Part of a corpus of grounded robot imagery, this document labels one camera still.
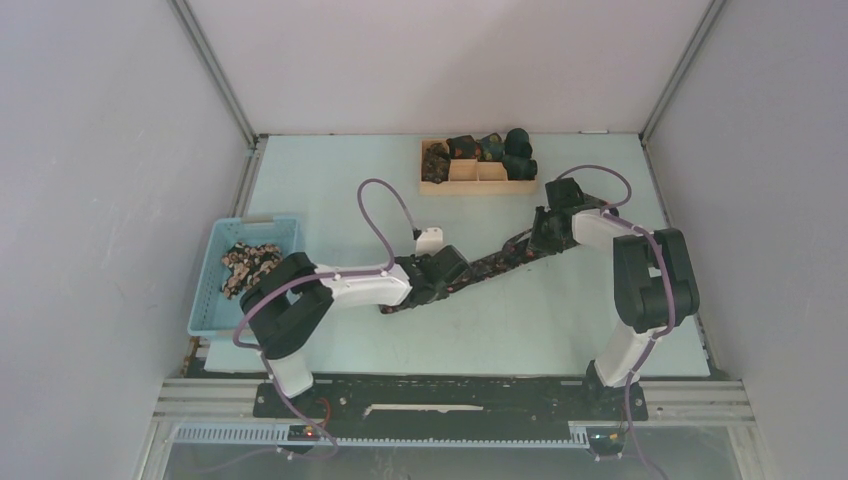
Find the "dark floral rose tie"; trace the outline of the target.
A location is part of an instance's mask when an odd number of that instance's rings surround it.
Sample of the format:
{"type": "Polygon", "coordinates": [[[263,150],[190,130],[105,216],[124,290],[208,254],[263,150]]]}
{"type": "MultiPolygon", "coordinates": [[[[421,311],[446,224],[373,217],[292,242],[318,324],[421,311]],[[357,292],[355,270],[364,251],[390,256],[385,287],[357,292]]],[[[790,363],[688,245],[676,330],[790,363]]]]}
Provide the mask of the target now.
{"type": "MultiPolygon", "coordinates": [[[[584,196],[584,199],[585,202],[583,204],[570,208],[563,208],[559,210],[551,208],[547,209],[554,211],[558,215],[562,216],[567,226],[570,226],[570,216],[572,214],[576,214],[584,210],[601,209],[607,205],[606,201],[588,194],[584,196]]],[[[467,260],[470,263],[470,269],[449,287],[449,296],[461,291],[462,289],[468,286],[485,282],[494,277],[516,270],[519,267],[527,265],[531,262],[541,260],[548,256],[552,256],[538,255],[529,249],[529,238],[531,228],[524,230],[507,239],[500,250],[474,261],[467,260]]],[[[403,271],[405,257],[408,256],[400,256],[396,259],[396,262],[402,267],[403,271]]],[[[397,305],[381,304],[379,306],[379,311],[384,315],[388,315],[398,313],[404,310],[414,309],[405,308],[404,300],[402,300],[397,305]]]]}

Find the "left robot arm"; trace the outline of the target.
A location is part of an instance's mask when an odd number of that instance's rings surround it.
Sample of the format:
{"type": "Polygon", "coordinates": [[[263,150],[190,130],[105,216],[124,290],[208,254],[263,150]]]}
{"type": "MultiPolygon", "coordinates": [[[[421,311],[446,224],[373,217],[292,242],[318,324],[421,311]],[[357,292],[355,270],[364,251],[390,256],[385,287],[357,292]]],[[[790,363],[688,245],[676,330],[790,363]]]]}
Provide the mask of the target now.
{"type": "Polygon", "coordinates": [[[328,312],[360,306],[394,312],[428,305],[449,297],[470,270],[459,250],[442,242],[438,228],[417,235],[414,254],[392,256],[385,265],[332,267],[294,252],[242,294],[244,319],[234,343],[246,348],[241,333],[252,332],[252,346],[280,387],[278,404],[292,416],[304,416],[315,406],[316,390],[302,349],[328,312]]]}

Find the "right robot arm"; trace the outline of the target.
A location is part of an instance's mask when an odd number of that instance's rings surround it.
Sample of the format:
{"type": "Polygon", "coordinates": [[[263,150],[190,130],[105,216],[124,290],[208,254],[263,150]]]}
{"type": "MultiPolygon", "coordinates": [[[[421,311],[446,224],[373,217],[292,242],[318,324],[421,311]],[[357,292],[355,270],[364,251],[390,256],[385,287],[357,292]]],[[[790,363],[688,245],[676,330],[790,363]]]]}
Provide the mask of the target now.
{"type": "Polygon", "coordinates": [[[553,255],[586,246],[611,258],[619,323],[589,369],[597,381],[581,392],[585,411],[606,418],[655,344],[699,310],[687,243],[678,229],[648,230],[621,218],[616,206],[584,193],[573,178],[548,182],[545,192],[548,205],[536,209],[529,248],[553,255]]]}

